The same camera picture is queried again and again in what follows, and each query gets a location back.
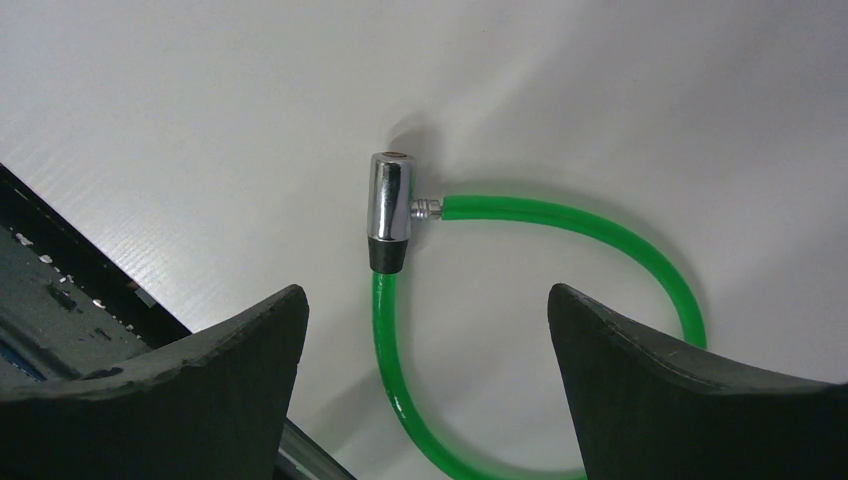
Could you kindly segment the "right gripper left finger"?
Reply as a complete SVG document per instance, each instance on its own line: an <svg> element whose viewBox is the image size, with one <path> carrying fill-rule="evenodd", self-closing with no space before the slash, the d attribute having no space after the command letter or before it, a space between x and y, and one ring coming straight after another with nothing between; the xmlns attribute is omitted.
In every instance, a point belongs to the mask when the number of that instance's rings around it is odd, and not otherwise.
<svg viewBox="0 0 848 480"><path fill-rule="evenodd" d="M270 479L309 305L290 285L75 380L1 394L5 479Z"/></svg>

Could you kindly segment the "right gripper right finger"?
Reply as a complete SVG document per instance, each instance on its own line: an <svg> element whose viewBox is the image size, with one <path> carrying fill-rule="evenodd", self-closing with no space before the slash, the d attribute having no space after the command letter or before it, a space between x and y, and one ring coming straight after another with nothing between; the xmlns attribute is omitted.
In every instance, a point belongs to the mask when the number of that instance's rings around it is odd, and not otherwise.
<svg viewBox="0 0 848 480"><path fill-rule="evenodd" d="M591 479L843 479L847 387L711 353L565 284L547 317Z"/></svg>

